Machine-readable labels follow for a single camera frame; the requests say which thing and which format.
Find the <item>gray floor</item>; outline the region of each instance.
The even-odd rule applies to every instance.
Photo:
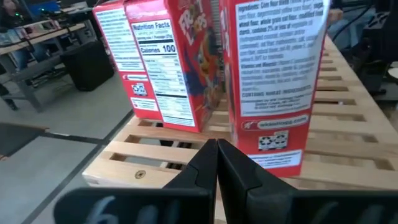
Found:
[[[0,101],[0,121],[49,127],[52,132],[104,138],[131,110],[119,77],[114,76],[92,92],[79,92],[66,79],[39,92],[45,111],[17,101],[13,112]],[[94,144],[39,137],[6,161],[0,162],[0,223],[20,224],[40,205],[73,169],[95,148]],[[81,170],[61,194],[86,186]],[[59,194],[24,223],[54,223],[52,209]]]

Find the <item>nutrition facts label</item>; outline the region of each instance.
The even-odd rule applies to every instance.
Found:
[[[171,22],[132,24],[163,120],[195,126]]]
[[[241,116],[311,107],[329,0],[236,5]]]
[[[123,72],[144,72],[124,8],[97,12],[96,17],[108,42],[116,66]]]

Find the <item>wooden slatted shelf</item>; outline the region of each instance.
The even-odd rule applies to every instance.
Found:
[[[163,187],[209,138],[230,139],[226,109],[221,100],[202,133],[133,117],[83,176],[92,186]],[[158,140],[172,145],[148,144]],[[149,166],[130,158],[158,163]],[[397,132],[327,37],[302,173],[284,181],[299,189],[397,190],[397,170]],[[221,208],[218,201],[218,222],[224,220]]]

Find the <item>red box side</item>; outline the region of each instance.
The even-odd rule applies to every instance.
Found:
[[[166,122],[163,118],[162,121],[166,128],[200,132],[221,96],[221,87],[218,83],[220,76],[217,65],[218,58],[216,55],[206,52],[206,46],[210,45],[209,42],[215,42],[215,39],[209,38],[210,34],[214,34],[214,31],[203,29],[201,32],[197,32],[195,40],[190,42],[190,39],[183,33],[181,20],[187,10],[195,10],[195,8],[192,8],[193,6],[189,2],[186,2],[187,5],[181,4],[181,1],[177,3],[175,1],[131,1],[126,3],[126,15],[131,25],[139,22],[170,19],[195,126],[172,124]],[[203,12],[206,15],[206,27],[212,27],[209,1],[203,1]],[[199,52],[201,56],[205,57],[206,64],[199,65]]]
[[[102,33],[102,35],[104,37],[104,40],[105,40],[105,44],[107,45],[109,51],[111,51],[111,47],[109,46],[108,39],[106,38],[106,35],[105,35],[104,31],[103,31],[103,28],[101,26],[101,23],[100,23],[99,19],[97,18],[96,13],[97,12],[110,11],[110,10],[113,10],[113,9],[124,9],[124,0],[106,2],[106,3],[103,3],[102,5],[96,6],[93,9],[94,17],[96,19],[97,24],[99,24],[99,28],[101,30],[101,33]],[[116,65],[117,63],[116,63],[115,58],[114,58],[113,55],[114,54],[111,54],[110,57],[111,57],[113,63]],[[123,83],[125,92],[126,92],[128,98],[129,98],[130,104],[134,108],[135,115],[137,117],[139,117],[139,118],[144,118],[144,119],[161,119],[161,115],[160,115],[159,110],[157,110],[157,111],[154,111],[154,110],[142,110],[142,109],[138,108],[137,105],[134,105],[134,103],[132,102],[133,98],[155,101],[154,91],[153,91],[152,86],[151,86],[151,84],[150,84],[150,82],[148,80],[147,73],[145,72],[145,70],[143,70],[142,72],[137,72],[137,71],[126,72],[126,71],[120,71],[118,69],[118,73],[119,73],[120,79],[121,79],[121,81]],[[127,78],[130,75],[137,75],[138,77],[146,77],[146,79],[144,78],[142,80],[136,80],[136,79],[135,80],[130,80],[130,79]],[[134,85],[135,86],[143,85],[144,89],[146,91],[146,95],[137,95],[137,94],[135,94],[133,92],[133,90],[132,90]]]
[[[296,153],[300,155],[300,163],[296,166],[285,166],[279,168],[268,169],[269,172],[279,177],[287,177],[292,175],[299,175],[303,153],[299,150],[304,150],[308,137],[308,129],[310,124],[310,116],[312,113],[312,105],[315,97],[316,80],[313,85],[313,94],[311,107],[305,110],[296,111],[293,113],[275,114],[269,116],[241,116],[241,92],[239,86],[239,58],[238,58],[238,41],[237,41],[237,18],[236,18],[236,5],[245,2],[245,0],[221,0],[220,1],[220,14],[221,14],[221,28],[223,36],[223,55],[225,61],[226,70],[226,89],[229,101],[229,120],[233,125],[232,135],[236,146],[243,151],[246,155],[271,155],[271,154],[289,154]],[[223,16],[226,17],[223,27]],[[321,33],[323,42],[325,38],[325,32]],[[319,54],[322,54],[322,48],[319,49]],[[319,73],[320,60],[317,66],[317,76]],[[303,123],[298,125],[272,128],[272,129],[260,129],[259,125],[272,121],[283,121],[284,119],[297,118],[297,120],[304,120]],[[261,136],[272,136],[273,134],[281,131],[288,131],[289,138],[287,139],[287,146],[283,149],[260,151],[259,140]]]

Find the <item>red cereal box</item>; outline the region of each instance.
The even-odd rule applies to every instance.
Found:
[[[136,116],[161,119],[123,4],[124,1],[106,2],[93,9],[94,15]]]
[[[234,143],[276,176],[299,175],[329,0],[220,0]]]
[[[210,0],[129,1],[126,15],[164,126],[200,132],[222,90]]]

